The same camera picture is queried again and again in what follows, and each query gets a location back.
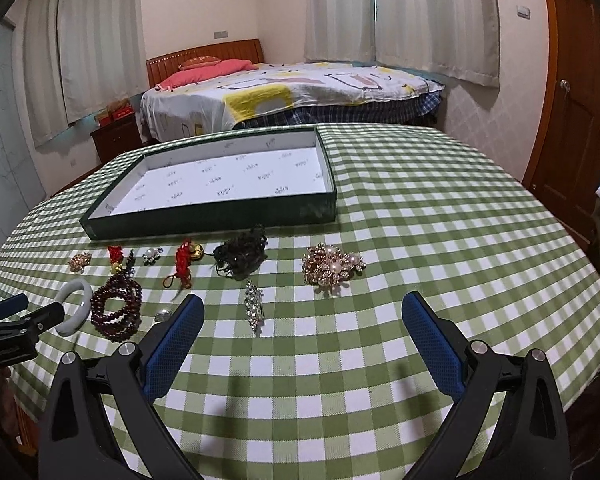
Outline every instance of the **wooden headboard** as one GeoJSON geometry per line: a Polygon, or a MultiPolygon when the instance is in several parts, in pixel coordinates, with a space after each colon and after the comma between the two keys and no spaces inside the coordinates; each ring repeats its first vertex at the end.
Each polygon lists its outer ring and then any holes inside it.
{"type": "Polygon", "coordinates": [[[178,67],[187,59],[199,56],[216,56],[220,59],[248,59],[253,64],[264,63],[262,46],[258,39],[197,46],[147,60],[146,71],[149,75],[149,88],[153,88],[170,75],[175,74],[178,67]]]}

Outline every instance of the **white curtain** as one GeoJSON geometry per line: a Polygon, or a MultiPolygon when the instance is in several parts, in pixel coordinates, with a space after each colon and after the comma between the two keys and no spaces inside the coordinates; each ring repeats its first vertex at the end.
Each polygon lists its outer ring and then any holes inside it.
{"type": "Polygon", "coordinates": [[[58,14],[69,122],[148,89],[140,0],[59,0],[58,14]]]}
{"type": "Polygon", "coordinates": [[[499,86],[496,0],[376,0],[376,59],[499,86]]]}
{"type": "Polygon", "coordinates": [[[58,0],[29,0],[24,25],[23,64],[27,110],[36,147],[69,127],[62,98],[57,13],[58,0]]]}
{"type": "Polygon", "coordinates": [[[307,0],[308,60],[372,61],[373,0],[307,0]]]}

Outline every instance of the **white jade bangle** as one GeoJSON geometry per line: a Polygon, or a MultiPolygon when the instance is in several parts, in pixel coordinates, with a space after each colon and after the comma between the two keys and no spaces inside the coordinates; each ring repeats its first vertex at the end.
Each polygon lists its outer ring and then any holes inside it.
{"type": "Polygon", "coordinates": [[[77,278],[76,280],[71,280],[70,282],[65,283],[56,294],[55,301],[58,303],[64,303],[64,301],[69,297],[69,294],[78,290],[83,291],[82,303],[78,307],[78,310],[76,310],[75,314],[70,316],[69,319],[56,325],[56,332],[58,332],[58,335],[61,335],[62,337],[67,337],[78,332],[78,329],[89,317],[93,289],[85,280],[77,278]]]}

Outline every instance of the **pink pillow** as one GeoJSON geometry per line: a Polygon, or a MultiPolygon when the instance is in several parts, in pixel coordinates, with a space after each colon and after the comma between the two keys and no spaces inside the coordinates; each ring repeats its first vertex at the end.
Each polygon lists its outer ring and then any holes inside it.
{"type": "Polygon", "coordinates": [[[199,68],[191,68],[190,70],[181,70],[169,76],[163,82],[155,87],[156,90],[170,90],[180,86],[189,85],[192,83],[200,83],[221,75],[234,74],[242,70],[257,70],[257,66],[253,66],[251,61],[243,59],[225,59],[217,65],[203,66],[199,68]]]}

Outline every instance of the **red box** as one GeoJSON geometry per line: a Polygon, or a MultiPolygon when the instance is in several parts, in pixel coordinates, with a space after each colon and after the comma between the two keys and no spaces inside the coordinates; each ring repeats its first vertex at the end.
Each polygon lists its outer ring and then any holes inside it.
{"type": "Polygon", "coordinates": [[[105,115],[104,117],[101,117],[98,119],[98,126],[103,127],[103,126],[107,126],[107,124],[111,124],[111,116],[110,115],[105,115]]]}
{"type": "Polygon", "coordinates": [[[114,121],[117,121],[118,119],[131,115],[133,112],[134,108],[131,105],[128,105],[111,112],[111,117],[114,121]]]}

